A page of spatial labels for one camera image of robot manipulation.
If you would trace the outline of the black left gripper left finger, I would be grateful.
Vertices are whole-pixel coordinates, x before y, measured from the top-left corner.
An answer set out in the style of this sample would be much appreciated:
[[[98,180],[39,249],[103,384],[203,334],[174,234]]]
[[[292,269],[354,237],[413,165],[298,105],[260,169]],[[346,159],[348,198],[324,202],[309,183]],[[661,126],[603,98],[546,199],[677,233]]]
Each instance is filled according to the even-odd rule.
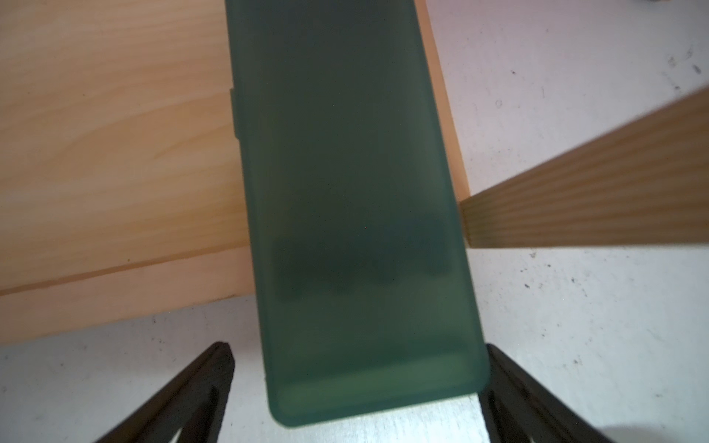
[[[234,376],[228,343],[212,344],[101,442],[215,442]]]

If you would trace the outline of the dark green pencil case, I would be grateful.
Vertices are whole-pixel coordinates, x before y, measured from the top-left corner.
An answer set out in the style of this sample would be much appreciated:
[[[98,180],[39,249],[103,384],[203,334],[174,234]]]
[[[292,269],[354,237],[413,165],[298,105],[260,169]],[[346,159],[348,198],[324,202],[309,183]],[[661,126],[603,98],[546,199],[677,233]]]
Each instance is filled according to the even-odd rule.
[[[269,408],[305,426],[482,391],[417,8],[226,5]]]

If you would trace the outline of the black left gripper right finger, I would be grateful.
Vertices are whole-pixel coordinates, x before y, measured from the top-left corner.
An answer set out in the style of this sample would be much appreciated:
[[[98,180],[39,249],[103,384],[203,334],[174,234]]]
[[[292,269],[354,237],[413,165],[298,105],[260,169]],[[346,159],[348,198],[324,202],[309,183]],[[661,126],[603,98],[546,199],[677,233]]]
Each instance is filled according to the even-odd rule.
[[[490,378],[479,403],[491,442],[610,441],[500,348],[489,343],[487,352]]]

